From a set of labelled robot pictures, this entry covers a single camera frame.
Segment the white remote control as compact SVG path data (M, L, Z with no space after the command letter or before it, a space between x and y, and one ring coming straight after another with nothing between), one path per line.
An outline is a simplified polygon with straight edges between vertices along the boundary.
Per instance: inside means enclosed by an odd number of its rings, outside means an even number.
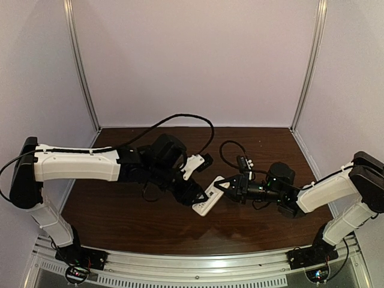
M217 181L221 181L224 178L222 176L217 176L211 184L205 190L205 194L208 197L207 200L204 200L202 203L196 203L192 206L194 212L199 214L201 217L205 217L208 212L217 204L217 202L224 195L224 191L219 188L216 188L214 184Z

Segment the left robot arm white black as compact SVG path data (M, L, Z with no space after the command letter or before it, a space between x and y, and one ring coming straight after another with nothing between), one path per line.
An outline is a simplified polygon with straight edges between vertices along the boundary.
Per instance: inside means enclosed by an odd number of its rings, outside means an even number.
M56 179L97 179L108 182L151 183L169 191L185 206L206 202L209 197L191 177L211 164L206 155L187 156L185 145L169 134L139 148L122 145L97 149L58 148L26 139L15 159L10 202L27 210L58 248L80 248L71 227L43 196L43 183Z

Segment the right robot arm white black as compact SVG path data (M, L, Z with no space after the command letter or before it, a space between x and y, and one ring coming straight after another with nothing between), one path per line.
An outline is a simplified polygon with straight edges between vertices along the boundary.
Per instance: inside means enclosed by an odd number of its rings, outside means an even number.
M319 229L312 244L316 251L333 250L345 236L383 213L383 162L364 151L338 171L301 188L294 186L295 171L285 163L273 163L263 172L265 180L256 182L250 160L237 157L237 161L239 174L214 183L234 202L276 203L282 214L300 218L330 202L357 196L354 204Z

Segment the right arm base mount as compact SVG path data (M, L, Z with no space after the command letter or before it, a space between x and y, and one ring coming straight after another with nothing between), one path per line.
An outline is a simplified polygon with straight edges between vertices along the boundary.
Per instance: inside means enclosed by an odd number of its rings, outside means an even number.
M325 284L330 278L329 261L338 258L335 246L323 240L325 224L317 232L313 243L306 248L294 248L286 253L291 270L321 265L321 267L305 272L312 283Z

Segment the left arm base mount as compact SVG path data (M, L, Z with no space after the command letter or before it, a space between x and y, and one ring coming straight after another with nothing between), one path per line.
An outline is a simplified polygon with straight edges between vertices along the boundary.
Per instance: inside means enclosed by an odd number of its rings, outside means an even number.
M108 252L81 246L77 230L72 226L73 243L59 247L51 240L51 247L56 251L55 259L64 262L67 268L64 277L69 284L78 286L84 283L92 269L102 271L106 264Z

